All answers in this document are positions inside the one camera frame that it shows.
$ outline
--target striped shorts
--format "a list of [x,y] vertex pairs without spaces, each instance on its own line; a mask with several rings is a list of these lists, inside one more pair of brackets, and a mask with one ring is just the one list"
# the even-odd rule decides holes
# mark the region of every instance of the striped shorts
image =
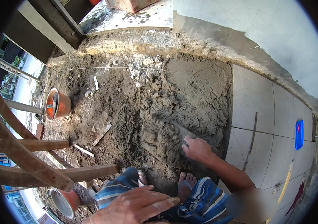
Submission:
[[[135,187],[138,187],[138,171],[130,167],[95,194],[99,209],[107,207],[118,195]],[[155,220],[193,224],[227,223],[232,219],[225,208],[227,198],[228,195],[220,190],[209,177],[204,177],[198,180],[184,203],[162,212]]]

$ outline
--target blue tray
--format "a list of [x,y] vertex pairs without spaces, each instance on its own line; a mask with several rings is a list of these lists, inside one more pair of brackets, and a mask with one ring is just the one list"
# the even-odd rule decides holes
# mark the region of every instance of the blue tray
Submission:
[[303,132],[303,121],[297,121],[296,123],[296,141],[295,141],[295,148],[296,150],[299,150],[303,146],[303,138],[304,138],[304,132]]

